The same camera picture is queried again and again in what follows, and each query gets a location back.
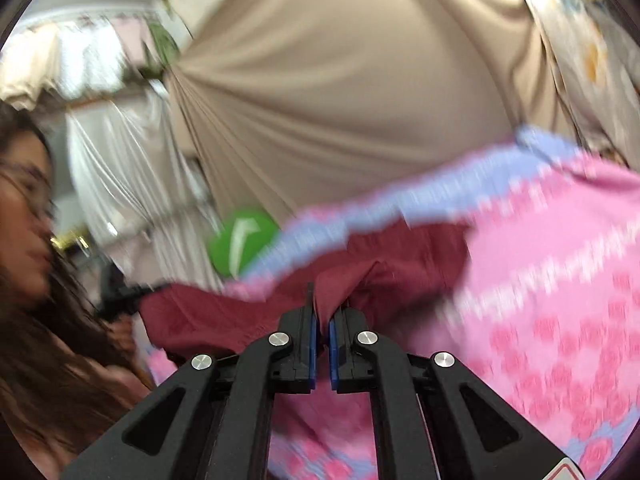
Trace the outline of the pink floral bed sheet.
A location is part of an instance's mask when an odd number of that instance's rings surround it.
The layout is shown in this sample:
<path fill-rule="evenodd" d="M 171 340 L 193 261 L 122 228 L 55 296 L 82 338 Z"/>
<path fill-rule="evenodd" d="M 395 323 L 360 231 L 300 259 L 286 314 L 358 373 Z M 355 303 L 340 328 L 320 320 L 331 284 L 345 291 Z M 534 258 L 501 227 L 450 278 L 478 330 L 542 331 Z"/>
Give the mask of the pink floral bed sheet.
<path fill-rule="evenodd" d="M 589 479 L 639 421 L 639 177 L 534 128 L 381 191 L 301 211 L 218 294 L 143 301 L 173 356 L 243 351 L 307 297 L 407 352 L 447 351 Z"/>

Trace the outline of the green round pillow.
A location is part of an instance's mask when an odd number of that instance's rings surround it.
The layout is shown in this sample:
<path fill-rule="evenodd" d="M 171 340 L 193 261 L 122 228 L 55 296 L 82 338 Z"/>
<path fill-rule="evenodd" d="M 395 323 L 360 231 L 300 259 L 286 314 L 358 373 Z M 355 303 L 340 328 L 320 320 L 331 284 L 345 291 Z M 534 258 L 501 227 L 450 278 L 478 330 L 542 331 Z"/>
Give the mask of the green round pillow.
<path fill-rule="evenodd" d="M 280 226 L 265 211 L 237 210 L 207 241 L 209 262 L 222 278 L 238 278 L 279 232 Z"/>

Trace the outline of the beige curtain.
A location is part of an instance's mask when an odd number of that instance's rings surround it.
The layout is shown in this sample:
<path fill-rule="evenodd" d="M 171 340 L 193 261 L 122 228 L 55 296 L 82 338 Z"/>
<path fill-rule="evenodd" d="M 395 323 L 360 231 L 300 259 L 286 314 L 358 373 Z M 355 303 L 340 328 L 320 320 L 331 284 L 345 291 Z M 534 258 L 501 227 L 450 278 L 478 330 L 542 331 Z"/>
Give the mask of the beige curtain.
<path fill-rule="evenodd" d="M 221 0 L 166 81 L 218 211 L 279 222 L 522 125 L 575 134 L 524 0 Z"/>

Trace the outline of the maroon puffer jacket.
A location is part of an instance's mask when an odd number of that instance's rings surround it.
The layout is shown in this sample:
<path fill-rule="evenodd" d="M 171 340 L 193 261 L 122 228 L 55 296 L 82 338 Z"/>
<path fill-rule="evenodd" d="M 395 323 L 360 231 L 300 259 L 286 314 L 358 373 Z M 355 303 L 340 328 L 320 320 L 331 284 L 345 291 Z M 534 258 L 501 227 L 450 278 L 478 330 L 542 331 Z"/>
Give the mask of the maroon puffer jacket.
<path fill-rule="evenodd" d="M 320 330 L 341 304 L 383 328 L 404 312 L 450 294 L 469 259 L 462 222 L 408 226 L 398 220 L 378 232 L 354 234 L 281 280 L 264 300 L 248 301 L 172 284 L 146 296 L 140 315 L 155 347 L 190 358 L 230 356 L 274 332 L 280 317 L 311 304 Z"/>

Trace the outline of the white satin curtain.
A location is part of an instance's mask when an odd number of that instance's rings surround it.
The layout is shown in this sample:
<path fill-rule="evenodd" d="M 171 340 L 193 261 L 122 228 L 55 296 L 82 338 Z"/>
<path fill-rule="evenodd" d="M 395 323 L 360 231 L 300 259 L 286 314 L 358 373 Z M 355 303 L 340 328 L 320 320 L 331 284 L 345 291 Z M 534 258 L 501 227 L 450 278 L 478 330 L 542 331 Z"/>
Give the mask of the white satin curtain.
<path fill-rule="evenodd" d="M 74 108 L 66 115 L 68 166 L 101 252 L 133 283 L 220 289 L 206 243 L 219 226 L 198 167 L 172 134 L 153 91 Z"/>

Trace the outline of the floral patterned cloth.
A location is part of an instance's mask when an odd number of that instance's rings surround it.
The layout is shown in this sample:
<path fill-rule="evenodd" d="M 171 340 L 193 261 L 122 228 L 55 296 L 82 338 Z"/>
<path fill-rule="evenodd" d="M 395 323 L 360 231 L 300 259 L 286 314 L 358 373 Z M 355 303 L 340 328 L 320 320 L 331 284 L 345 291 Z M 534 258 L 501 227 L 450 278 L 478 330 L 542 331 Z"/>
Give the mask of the floral patterned cloth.
<path fill-rule="evenodd" d="M 639 169 L 639 46 L 587 0 L 525 0 L 555 62 L 579 139 Z"/>

